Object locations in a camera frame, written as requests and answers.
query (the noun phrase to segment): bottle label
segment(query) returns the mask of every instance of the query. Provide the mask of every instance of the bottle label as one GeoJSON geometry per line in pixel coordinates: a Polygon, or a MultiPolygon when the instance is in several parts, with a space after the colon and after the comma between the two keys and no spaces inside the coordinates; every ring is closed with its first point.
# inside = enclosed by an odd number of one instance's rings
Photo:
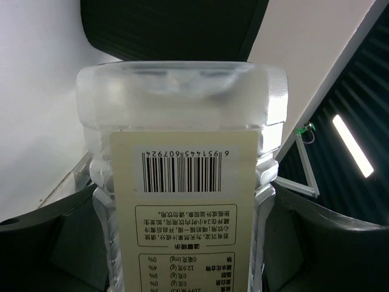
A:
{"type": "Polygon", "coordinates": [[[247,291],[258,133],[111,135],[125,288],[247,291]]]}

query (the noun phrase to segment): barcode number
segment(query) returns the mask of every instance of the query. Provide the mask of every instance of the barcode number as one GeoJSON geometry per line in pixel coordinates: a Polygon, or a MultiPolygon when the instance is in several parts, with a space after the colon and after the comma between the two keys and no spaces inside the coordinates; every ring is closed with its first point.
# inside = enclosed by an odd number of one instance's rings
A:
{"type": "Polygon", "coordinates": [[[221,192],[223,157],[229,151],[142,153],[145,193],[221,192]]]}

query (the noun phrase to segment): wall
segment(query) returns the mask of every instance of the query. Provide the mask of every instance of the wall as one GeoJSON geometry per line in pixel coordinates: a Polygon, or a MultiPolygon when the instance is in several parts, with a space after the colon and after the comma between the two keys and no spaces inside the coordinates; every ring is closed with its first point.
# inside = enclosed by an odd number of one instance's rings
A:
{"type": "Polygon", "coordinates": [[[270,0],[249,61],[286,70],[288,118],[281,159],[388,0],[270,0]]]}
{"type": "Polygon", "coordinates": [[[79,0],[0,3],[0,221],[36,209],[84,156],[75,78],[116,61],[86,40],[79,0]]]}

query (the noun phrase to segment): white barcode background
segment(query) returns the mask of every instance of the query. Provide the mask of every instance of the white barcode background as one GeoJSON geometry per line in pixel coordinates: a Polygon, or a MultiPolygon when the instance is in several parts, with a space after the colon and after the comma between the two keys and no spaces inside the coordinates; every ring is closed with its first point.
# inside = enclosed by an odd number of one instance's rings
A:
{"type": "Polygon", "coordinates": [[[216,157],[147,157],[142,153],[145,193],[221,192],[222,153],[216,157]]]}

